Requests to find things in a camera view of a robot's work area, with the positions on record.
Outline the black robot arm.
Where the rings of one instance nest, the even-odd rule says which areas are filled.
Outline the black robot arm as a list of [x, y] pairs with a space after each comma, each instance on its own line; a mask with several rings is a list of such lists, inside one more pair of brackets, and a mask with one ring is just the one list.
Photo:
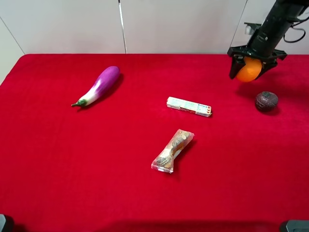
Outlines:
[[281, 39], [290, 28], [306, 22], [308, 18], [299, 19], [309, 7], [307, 0], [277, 0], [269, 11], [262, 24], [249, 23], [253, 29], [248, 43], [242, 46], [230, 47], [227, 54], [231, 57], [230, 79], [234, 79], [241, 73], [241, 70], [250, 71], [252, 68], [246, 64], [247, 60], [257, 61], [258, 79], [278, 65], [277, 60], [284, 60], [287, 54], [276, 49]]

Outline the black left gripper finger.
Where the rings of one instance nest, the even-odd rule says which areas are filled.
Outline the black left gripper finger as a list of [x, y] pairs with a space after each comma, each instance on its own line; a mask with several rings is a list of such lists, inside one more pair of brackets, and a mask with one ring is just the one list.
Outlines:
[[262, 69], [260, 71], [260, 73], [258, 74], [258, 76], [256, 77], [256, 80], [261, 77], [263, 74], [265, 74], [267, 71], [275, 68], [278, 65], [277, 63], [277, 59], [268, 59], [265, 61], [262, 61]]

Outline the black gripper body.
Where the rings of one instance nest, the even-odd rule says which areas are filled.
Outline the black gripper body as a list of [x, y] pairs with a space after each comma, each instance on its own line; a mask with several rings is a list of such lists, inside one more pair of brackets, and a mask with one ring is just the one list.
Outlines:
[[252, 57], [259, 60], [284, 60], [287, 53], [276, 49], [276, 46], [283, 38], [282, 33], [263, 32], [257, 29], [246, 45], [230, 47], [227, 54], [230, 57], [243, 56]]

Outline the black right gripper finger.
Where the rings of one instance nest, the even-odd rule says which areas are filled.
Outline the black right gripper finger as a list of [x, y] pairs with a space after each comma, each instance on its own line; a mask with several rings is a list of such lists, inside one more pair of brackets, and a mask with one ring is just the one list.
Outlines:
[[233, 55], [231, 62], [231, 68], [229, 72], [230, 79], [234, 79], [239, 71], [246, 65], [244, 61], [244, 56], [242, 55]]

